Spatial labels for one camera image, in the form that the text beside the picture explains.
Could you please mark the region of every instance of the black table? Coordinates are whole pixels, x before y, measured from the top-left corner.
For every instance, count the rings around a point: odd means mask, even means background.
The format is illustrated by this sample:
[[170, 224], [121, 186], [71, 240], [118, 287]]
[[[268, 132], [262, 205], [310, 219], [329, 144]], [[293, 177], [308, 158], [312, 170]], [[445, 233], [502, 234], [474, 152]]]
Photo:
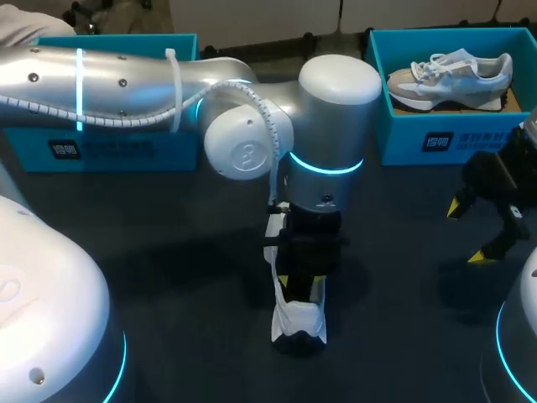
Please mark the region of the black table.
[[370, 141], [344, 216], [352, 246], [327, 283], [329, 344], [292, 359], [270, 344], [267, 178], [228, 181], [205, 161], [196, 173], [26, 175], [5, 139], [0, 149], [38, 215], [101, 266], [138, 401], [485, 402], [480, 354], [533, 242], [502, 264], [465, 264], [501, 222], [485, 202], [446, 219], [459, 167], [381, 167]]

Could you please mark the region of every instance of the glowing blue ring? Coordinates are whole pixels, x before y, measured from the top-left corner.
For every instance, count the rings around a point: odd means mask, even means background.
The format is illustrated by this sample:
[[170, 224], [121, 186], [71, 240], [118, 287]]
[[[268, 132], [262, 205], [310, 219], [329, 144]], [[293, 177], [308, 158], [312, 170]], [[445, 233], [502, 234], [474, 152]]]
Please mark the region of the glowing blue ring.
[[[240, 82], [242, 84], [252, 84], [252, 82], [248, 81], [248, 80], [243, 80], [242, 78], [230, 78], [229, 80], [226, 80], [226, 81], [230, 81], [230, 82]], [[197, 105], [196, 105], [196, 111], [194, 112], [195, 116], [196, 116], [196, 121], [198, 120], [198, 113], [200, 112], [200, 106], [201, 106], [201, 103], [203, 102], [205, 98], [202, 98], [200, 101], [198, 101]]]
[[526, 396], [526, 399], [528, 399], [531, 403], [537, 403], [534, 398], [532, 398], [528, 392], [524, 390], [522, 385], [516, 380], [513, 373], [511, 372], [511, 369], [509, 369], [509, 366], [507, 365], [507, 361], [505, 361], [505, 357], [503, 356], [502, 347], [500, 346], [500, 316], [502, 315], [502, 309], [505, 305], [505, 302], [503, 303], [502, 307], [500, 308], [500, 312], [498, 314], [498, 319], [496, 321], [496, 344], [498, 345], [498, 353], [500, 354], [500, 359], [502, 360], [503, 367], [505, 367], [505, 370], [507, 371], [509, 377], [513, 381], [513, 383], [516, 385], [517, 388], [519, 388], [520, 392]]
[[297, 157], [293, 153], [289, 153], [289, 154], [291, 155], [291, 158], [293, 160], [295, 160], [295, 162], [298, 165], [306, 168], [307, 170], [312, 170], [313, 172], [316, 172], [318, 174], [323, 174], [323, 175], [345, 175], [345, 174], [350, 174], [351, 172], [354, 172], [355, 170], [360, 168], [360, 166], [363, 163], [363, 159], [362, 159], [356, 165], [354, 165], [354, 166], [352, 166], [350, 168], [345, 168], [343, 170], [323, 170], [322, 168], [317, 168], [316, 166], [306, 164], [303, 160], [301, 160], [299, 157]]
[[[84, 81], [84, 50], [76, 50], [76, 114], [82, 115], [82, 90]], [[76, 130], [82, 131], [82, 122], [76, 122]]]
[[125, 332], [123, 332], [123, 362], [121, 363], [121, 369], [119, 370], [119, 374], [117, 375], [116, 383], [110, 389], [110, 392], [108, 393], [107, 398], [103, 400], [102, 403], [108, 403], [111, 400], [111, 398], [114, 396], [114, 393], [116, 393], [116, 389], [119, 386], [119, 382], [121, 381], [121, 378], [123, 377], [123, 372], [125, 371], [126, 362], [127, 362], [127, 336], [125, 336]]

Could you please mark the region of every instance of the shoe sole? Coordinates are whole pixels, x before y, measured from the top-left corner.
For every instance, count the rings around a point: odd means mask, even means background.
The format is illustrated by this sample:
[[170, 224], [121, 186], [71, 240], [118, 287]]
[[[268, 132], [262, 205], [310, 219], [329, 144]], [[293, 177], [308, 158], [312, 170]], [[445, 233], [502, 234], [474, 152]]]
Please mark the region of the shoe sole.
[[297, 332], [291, 336], [281, 335], [273, 341], [276, 351], [296, 358], [308, 358], [321, 353], [325, 344], [320, 338], [313, 338], [306, 332]]
[[435, 101], [419, 101], [416, 99], [408, 99], [395, 95], [392, 92], [389, 93], [394, 99], [403, 103], [407, 107], [417, 109], [419, 111], [430, 111], [438, 104], [443, 102], [457, 102], [465, 107], [470, 107], [472, 109], [479, 109], [482, 111], [501, 111], [502, 110], [502, 98], [498, 97], [493, 100], [490, 100], [488, 97], [462, 97], [460, 99], [437, 99]]

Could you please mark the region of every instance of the blue box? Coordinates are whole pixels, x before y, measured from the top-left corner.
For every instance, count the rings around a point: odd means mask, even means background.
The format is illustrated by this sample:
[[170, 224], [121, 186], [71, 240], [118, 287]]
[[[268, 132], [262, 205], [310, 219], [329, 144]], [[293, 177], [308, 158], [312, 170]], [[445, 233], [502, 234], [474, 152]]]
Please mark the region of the blue box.
[[[386, 86], [388, 74], [428, 61], [434, 53], [461, 48], [472, 55], [513, 58], [512, 90], [521, 113], [395, 114]], [[375, 124], [383, 165], [464, 164], [477, 150], [497, 151], [511, 130], [537, 106], [537, 43], [527, 29], [409, 29], [374, 30], [366, 61], [382, 78], [383, 93]], [[443, 147], [426, 147], [433, 139]]]
[[[175, 49], [178, 60], [200, 58], [194, 34], [43, 37], [37, 44], [158, 59], [165, 59], [165, 49], [171, 48]], [[38, 128], [6, 128], [5, 132], [27, 172], [193, 170], [199, 149], [196, 133], [111, 135]], [[58, 149], [65, 147], [75, 147], [76, 158], [58, 155]]]

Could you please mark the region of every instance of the white sneaker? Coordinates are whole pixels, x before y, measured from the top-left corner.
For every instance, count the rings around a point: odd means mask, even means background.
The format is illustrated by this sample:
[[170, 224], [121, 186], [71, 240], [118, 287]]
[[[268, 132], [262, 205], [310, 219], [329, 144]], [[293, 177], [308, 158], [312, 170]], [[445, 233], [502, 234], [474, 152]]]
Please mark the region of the white sneaker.
[[460, 49], [395, 71], [389, 76], [388, 91], [397, 101], [420, 111], [445, 101], [499, 111], [512, 76], [513, 59], [507, 53], [497, 59], [479, 59]]
[[[268, 220], [267, 237], [276, 237], [284, 227], [285, 214], [273, 214]], [[276, 272], [278, 247], [263, 249], [265, 260], [270, 264], [276, 295], [276, 307], [272, 318], [271, 339], [274, 346], [286, 353], [306, 355], [326, 344], [325, 280], [314, 283], [310, 302], [286, 301], [282, 284]]]

